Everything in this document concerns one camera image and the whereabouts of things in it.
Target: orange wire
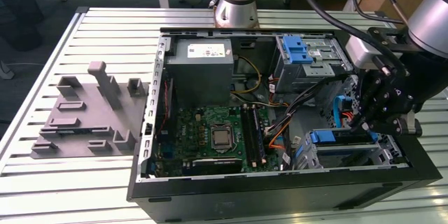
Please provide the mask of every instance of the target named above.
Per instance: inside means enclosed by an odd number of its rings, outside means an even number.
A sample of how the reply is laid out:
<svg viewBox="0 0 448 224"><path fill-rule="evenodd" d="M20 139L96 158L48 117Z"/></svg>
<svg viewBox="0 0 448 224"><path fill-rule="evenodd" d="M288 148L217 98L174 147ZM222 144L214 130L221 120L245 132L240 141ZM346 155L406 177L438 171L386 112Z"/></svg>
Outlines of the orange wire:
<svg viewBox="0 0 448 224"><path fill-rule="evenodd" d="M282 131L285 130L285 128L288 127L288 125L289 125L289 123L290 123L290 120L286 122L286 124L281 127L281 129L278 130L278 132L277 132L277 134L273 136L273 138L272 138L272 140L270 140L270 142L269 142L269 148L274 148L273 146L276 146L276 147L278 147L278 145L272 145L273 144L273 142L276 141L276 139L277 139L277 137L280 136L280 134L282 133Z"/></svg>

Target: metal slotted table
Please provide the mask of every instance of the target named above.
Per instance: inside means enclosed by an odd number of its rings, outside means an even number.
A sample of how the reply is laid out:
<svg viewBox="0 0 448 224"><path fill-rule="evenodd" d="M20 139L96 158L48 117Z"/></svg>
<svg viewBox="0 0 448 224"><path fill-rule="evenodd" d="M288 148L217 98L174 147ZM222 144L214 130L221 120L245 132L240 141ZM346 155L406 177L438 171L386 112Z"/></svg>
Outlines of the metal slotted table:
<svg viewBox="0 0 448 224"><path fill-rule="evenodd" d="M132 156L32 159L30 147L54 105L61 76L94 82L90 61L104 61L117 82L150 82L160 27L213 27L209 9L84 8L62 38L0 141L0 219L4 223L149 223L136 204L126 202ZM333 16L360 29L386 26L354 13ZM313 13L260 10L261 28L332 26ZM425 136L420 142L445 177L428 187L401 192L370 207L213 221L253 223L448 222L448 100L444 93L425 104L417 118Z"/></svg>

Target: yellow wire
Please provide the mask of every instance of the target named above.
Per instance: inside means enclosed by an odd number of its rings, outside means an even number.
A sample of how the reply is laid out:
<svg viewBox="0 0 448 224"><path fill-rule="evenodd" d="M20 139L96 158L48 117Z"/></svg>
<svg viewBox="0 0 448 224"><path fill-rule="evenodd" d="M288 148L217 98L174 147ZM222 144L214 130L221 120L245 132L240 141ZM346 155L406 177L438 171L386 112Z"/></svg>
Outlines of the yellow wire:
<svg viewBox="0 0 448 224"><path fill-rule="evenodd" d="M257 81L257 84L254 85L253 88L250 88L248 90L241 90L241 91L232 91L230 92L232 94L250 93L252 91L254 91L258 88L260 83L261 83L261 74L260 74L260 71L258 71L257 67L253 65L253 63L245 57L240 56L240 58L242 58L246 61L246 63L249 63L249 65L253 67L253 69L254 69L254 71L257 72L257 75L258 75L258 81Z"/></svg>

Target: sticker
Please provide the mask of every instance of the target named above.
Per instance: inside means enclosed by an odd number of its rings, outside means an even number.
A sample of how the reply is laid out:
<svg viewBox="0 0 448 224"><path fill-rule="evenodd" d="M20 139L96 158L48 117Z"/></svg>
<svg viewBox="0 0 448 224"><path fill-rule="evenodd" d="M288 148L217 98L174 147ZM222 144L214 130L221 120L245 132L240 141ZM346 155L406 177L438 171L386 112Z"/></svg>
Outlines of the sticker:
<svg viewBox="0 0 448 224"><path fill-rule="evenodd" d="M274 93L274 85L273 84L269 84L269 92Z"/></svg>
<svg viewBox="0 0 448 224"><path fill-rule="evenodd" d="M312 49L308 51L309 56L320 56L320 51L318 49Z"/></svg>
<svg viewBox="0 0 448 224"><path fill-rule="evenodd" d="M290 157L288 156L288 154L285 152L282 152L282 160L286 162L286 164L289 164L290 162Z"/></svg>
<svg viewBox="0 0 448 224"><path fill-rule="evenodd" d="M188 58L225 57L224 44L189 44Z"/></svg>
<svg viewBox="0 0 448 224"><path fill-rule="evenodd" d="M300 140L301 140L301 137L294 136L292 140L292 144L298 144Z"/></svg>

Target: gray plastic part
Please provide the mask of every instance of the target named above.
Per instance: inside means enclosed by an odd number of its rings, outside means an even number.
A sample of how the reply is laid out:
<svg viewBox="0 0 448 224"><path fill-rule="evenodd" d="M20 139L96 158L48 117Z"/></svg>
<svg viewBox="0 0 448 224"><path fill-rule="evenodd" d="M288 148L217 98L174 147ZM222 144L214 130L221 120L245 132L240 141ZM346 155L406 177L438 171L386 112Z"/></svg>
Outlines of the gray plastic part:
<svg viewBox="0 0 448 224"><path fill-rule="evenodd" d="M142 87L141 80L132 78L128 81L128 92L132 97L141 97L145 95L145 88Z"/></svg>
<svg viewBox="0 0 448 224"><path fill-rule="evenodd" d="M89 156L132 155L134 144L141 135L141 124L146 105L148 84L140 80L144 95L130 96L128 82L117 84L113 94L121 104L112 109L104 93L98 92L96 83L77 85L74 77L64 78L64 86L72 89L70 96L60 95L50 111L40 137L32 148L32 158L61 158ZM101 151L92 151L97 145L92 141L105 141Z"/></svg>
<svg viewBox="0 0 448 224"><path fill-rule="evenodd" d="M130 151L130 150L133 150L136 140L134 140L134 137L133 137L130 131L128 131L125 133L125 138L122 138L118 131L114 131L112 142L114 143L118 150Z"/></svg>
<svg viewBox="0 0 448 224"><path fill-rule="evenodd" d="M52 127L58 126L78 126L78 119L77 118L53 118L49 120L48 125Z"/></svg>
<svg viewBox="0 0 448 224"><path fill-rule="evenodd" d="M60 111L85 110L85 103L81 102L81 101L77 101L77 102L61 102L57 105L57 109Z"/></svg>
<svg viewBox="0 0 448 224"><path fill-rule="evenodd" d="M77 78L74 76L62 76L56 86L56 88L61 92L61 95L65 98L70 97L73 99L77 97L74 89L80 87L81 84L78 83Z"/></svg>
<svg viewBox="0 0 448 224"><path fill-rule="evenodd" d="M37 153L56 153L57 146L52 142L34 143L32 147L33 151Z"/></svg>
<svg viewBox="0 0 448 224"><path fill-rule="evenodd" d="M90 140L86 148L92 152L106 152L110 150L110 144L106 142L106 140Z"/></svg>
<svg viewBox="0 0 448 224"><path fill-rule="evenodd" d="M92 61L86 72L94 76L98 82L98 89L104 95L110 108L117 110L121 108L121 103L117 97L118 85L114 78L109 78L105 74L105 63L102 61Z"/></svg>

